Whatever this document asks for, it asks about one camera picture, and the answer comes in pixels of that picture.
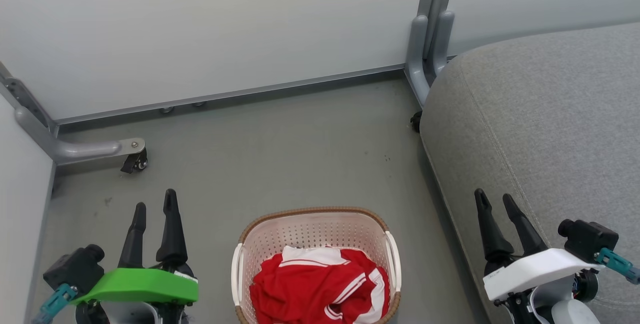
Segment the gray fabric upholstery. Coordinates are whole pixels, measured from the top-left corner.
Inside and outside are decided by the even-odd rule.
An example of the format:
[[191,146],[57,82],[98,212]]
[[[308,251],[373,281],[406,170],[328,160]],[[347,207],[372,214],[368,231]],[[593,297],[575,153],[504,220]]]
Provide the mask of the gray fabric upholstery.
[[[640,23],[535,35],[452,60],[430,89],[420,125],[491,321],[510,323],[483,291],[473,192],[483,188],[521,253],[501,197],[510,193],[542,238],[562,248],[563,219],[620,233],[640,264]],[[603,323],[637,323],[640,286],[599,275],[590,308]]]

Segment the floor trim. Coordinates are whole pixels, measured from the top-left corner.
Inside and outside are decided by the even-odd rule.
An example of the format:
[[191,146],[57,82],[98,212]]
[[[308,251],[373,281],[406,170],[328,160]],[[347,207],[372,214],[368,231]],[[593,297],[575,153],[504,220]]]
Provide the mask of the floor trim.
[[122,111],[122,113],[113,113],[111,115],[97,116],[95,118],[87,118],[80,121],[69,122],[58,126],[59,132],[72,133],[76,131],[92,130],[96,128],[105,128],[108,126],[115,126],[119,124],[147,121],[168,115],[183,115],[202,110],[216,110],[220,108],[227,108],[229,106],[245,105],[249,103],[269,101],[272,99],[279,99],[283,97],[299,96],[304,94],[311,94],[315,92],[323,92],[327,90],[334,90],[345,87],[352,87],[356,85],[362,85],[371,83],[373,81],[386,81],[393,79],[405,79],[404,71],[396,66],[391,67],[389,70],[376,71],[374,73],[358,74],[345,78],[338,78],[325,81],[313,81],[304,84],[298,84],[289,87],[271,87],[270,90],[264,90],[265,87],[260,88],[259,91],[236,93],[235,95],[225,95],[217,97],[215,99],[209,99],[203,106],[192,106],[192,103],[202,101],[202,99],[192,99],[185,104],[175,105],[175,109],[169,114],[162,114],[158,108],[163,108],[165,105],[153,105],[148,108],[137,107],[137,110]]
[[102,119],[102,118],[106,118],[106,117],[114,117],[114,116],[117,116],[117,115],[133,114],[133,113],[144,112],[144,111],[148,111],[148,110],[158,110],[160,108],[165,108],[165,107],[170,107],[170,106],[190,105],[190,104],[198,103],[198,102],[205,102],[205,101],[206,102],[210,102],[210,101],[216,101],[218,99],[226,99],[226,98],[230,98],[230,97],[246,96],[248,94],[258,94],[258,93],[270,92],[272,90],[281,90],[281,89],[301,87],[301,86],[318,84],[318,83],[333,82],[333,81],[337,81],[337,80],[345,80],[345,79],[349,79],[349,78],[367,76],[367,75],[370,75],[370,74],[397,71],[399,69],[404,69],[404,67],[405,67],[404,63],[395,64],[395,65],[387,65],[386,67],[378,67],[378,68],[366,69],[366,70],[363,70],[363,71],[356,71],[356,72],[350,72],[350,73],[334,74],[332,76],[325,76],[325,77],[320,77],[320,78],[312,78],[312,79],[308,79],[308,80],[291,81],[291,82],[288,82],[288,83],[281,83],[281,84],[275,84],[275,85],[266,85],[264,87],[258,87],[258,88],[234,90],[233,92],[210,94],[208,96],[192,97],[192,98],[186,98],[186,99],[178,99],[176,101],[168,101],[168,102],[163,102],[163,103],[154,103],[154,104],[150,104],[150,105],[135,106],[135,107],[131,107],[131,108],[110,110],[110,111],[107,111],[107,112],[80,115],[78,117],[62,118],[62,119],[55,120],[55,123],[58,126],[62,126],[62,125],[73,124],[73,123],[77,123],[77,122],[93,121],[94,119]]

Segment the metal bracket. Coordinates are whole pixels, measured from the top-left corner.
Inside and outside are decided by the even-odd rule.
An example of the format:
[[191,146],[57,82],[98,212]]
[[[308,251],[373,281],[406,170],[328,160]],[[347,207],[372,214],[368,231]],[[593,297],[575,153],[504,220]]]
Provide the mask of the metal bracket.
[[423,64],[423,51],[425,50],[425,39],[427,35],[427,24],[429,20],[426,15],[418,15],[411,22],[411,32],[409,33],[409,45],[406,52],[406,64],[404,65],[404,73],[409,84],[413,88],[420,106],[425,105],[427,94],[429,92],[429,83],[425,77],[425,68]]
[[433,33],[433,43],[427,54],[427,67],[434,77],[437,77],[447,64],[447,50],[451,37],[451,28],[455,14],[452,10],[445,10],[438,15],[436,27]]
[[36,117],[43,126],[50,129],[50,131],[55,129],[55,123],[38,101],[36,101],[34,95],[29,92],[29,89],[27,89],[23,81],[15,77],[4,77],[2,82],[20,106],[29,110],[33,116]]
[[69,143],[59,140],[42,125],[27,108],[18,106],[14,111],[16,122],[58,165],[84,162],[98,158],[137,155],[145,150],[145,140],[129,138],[96,143]]

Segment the brown basket rim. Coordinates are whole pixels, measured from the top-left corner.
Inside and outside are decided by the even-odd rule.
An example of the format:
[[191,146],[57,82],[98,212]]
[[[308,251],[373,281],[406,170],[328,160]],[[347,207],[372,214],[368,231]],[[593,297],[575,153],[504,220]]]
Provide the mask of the brown basket rim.
[[272,214],[267,214],[267,215],[263,215],[262,217],[254,220],[253,222],[251,222],[251,224],[249,224],[244,231],[242,232],[242,235],[240,235],[240,240],[238,241],[239,243],[244,244],[245,240],[247,239],[247,235],[249,235],[249,232],[251,232],[251,230],[253,228],[255,228],[258,224],[262,223],[262,222],[266,222],[267,220],[270,219],[276,219],[276,218],[282,218],[282,217],[291,217],[293,215],[301,215],[301,214],[313,214],[313,213],[359,213],[359,214],[364,214],[367,215],[368,217],[371,217],[371,219],[375,220],[380,227],[382,228],[383,231],[388,231],[389,227],[387,227],[386,223],[384,222],[384,220],[382,220],[382,218],[380,218],[379,215],[375,214],[374,212],[371,212],[368,209],[365,208],[360,208],[360,207],[311,207],[311,208],[302,208],[302,209],[295,209],[295,210],[285,210],[282,212],[277,212],[277,213],[272,213]]
[[[291,217],[293,215],[311,214],[311,213],[359,213],[359,214],[364,214],[364,215],[367,215],[368,217],[371,217],[371,219],[375,220],[380,225],[380,227],[382,228],[383,231],[385,231],[385,232],[389,231],[389,227],[387,227],[387,224],[384,222],[384,220],[382,220],[382,218],[380,218],[379,215],[377,215],[374,212],[371,212],[370,210],[365,209],[365,208],[360,208],[360,207],[340,207],[340,206],[312,207],[312,208],[302,208],[302,209],[297,209],[297,210],[285,210],[285,211],[282,211],[282,212],[263,215],[262,217],[260,217],[260,218],[258,218],[256,220],[254,220],[253,222],[251,222],[251,224],[249,224],[244,229],[244,231],[242,232],[242,235],[240,235],[240,240],[238,242],[241,243],[241,244],[244,244],[245,240],[247,239],[247,235],[249,235],[249,232],[251,232],[251,230],[253,228],[255,228],[258,224],[260,224],[262,222],[266,222],[267,220],[281,218],[281,217]],[[398,306],[400,306],[400,292],[396,292],[395,293],[395,295],[393,296],[393,301],[391,301],[391,304],[389,305],[389,311],[386,313],[386,315],[384,317],[380,318],[380,320],[375,322],[375,324],[387,324],[389,322],[389,320],[391,320],[391,318],[393,318],[393,316],[396,315],[396,311],[398,311]],[[240,321],[241,324],[249,324],[249,322],[245,318],[245,314],[242,311],[242,308],[240,306],[236,306],[235,307],[235,314],[237,315],[238,320]]]

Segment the white plastic basket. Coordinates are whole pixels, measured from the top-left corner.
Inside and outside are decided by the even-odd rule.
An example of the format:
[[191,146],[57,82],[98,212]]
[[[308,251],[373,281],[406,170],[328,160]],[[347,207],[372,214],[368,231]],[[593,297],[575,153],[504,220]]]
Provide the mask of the white plastic basket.
[[385,324],[398,310],[402,286],[400,256],[384,221],[362,208],[308,208],[260,217],[240,236],[231,263],[231,294],[242,324],[258,324],[249,286],[261,263],[281,253],[285,245],[361,249],[389,276],[389,311],[376,324]]

